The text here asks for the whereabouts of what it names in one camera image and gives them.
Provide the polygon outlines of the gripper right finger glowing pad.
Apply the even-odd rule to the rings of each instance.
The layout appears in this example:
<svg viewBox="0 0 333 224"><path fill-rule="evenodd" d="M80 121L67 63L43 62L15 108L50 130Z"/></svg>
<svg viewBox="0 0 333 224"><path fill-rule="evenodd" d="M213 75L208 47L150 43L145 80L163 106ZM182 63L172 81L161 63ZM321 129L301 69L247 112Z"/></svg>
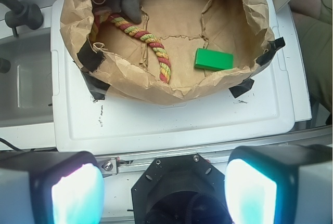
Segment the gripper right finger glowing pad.
<svg viewBox="0 0 333 224"><path fill-rule="evenodd" d="M332 223L330 146L239 146L224 185L234 223Z"/></svg>

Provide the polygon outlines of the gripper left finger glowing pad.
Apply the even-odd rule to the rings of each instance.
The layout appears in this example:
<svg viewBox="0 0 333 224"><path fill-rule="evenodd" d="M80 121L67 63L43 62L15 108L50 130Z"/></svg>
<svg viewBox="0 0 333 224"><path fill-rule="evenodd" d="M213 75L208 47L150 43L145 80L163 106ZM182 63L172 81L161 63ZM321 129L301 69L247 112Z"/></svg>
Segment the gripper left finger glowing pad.
<svg viewBox="0 0 333 224"><path fill-rule="evenodd" d="M99 223L104 196L89 152L1 153L1 223Z"/></svg>

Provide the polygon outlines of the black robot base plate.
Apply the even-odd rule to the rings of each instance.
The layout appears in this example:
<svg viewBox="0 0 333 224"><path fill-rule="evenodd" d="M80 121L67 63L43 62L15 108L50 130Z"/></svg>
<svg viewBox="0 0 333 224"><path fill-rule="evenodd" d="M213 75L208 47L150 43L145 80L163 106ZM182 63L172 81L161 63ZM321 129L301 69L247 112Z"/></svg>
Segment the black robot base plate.
<svg viewBox="0 0 333 224"><path fill-rule="evenodd" d="M233 223L225 175L199 154L154 159L131 189L135 223Z"/></svg>

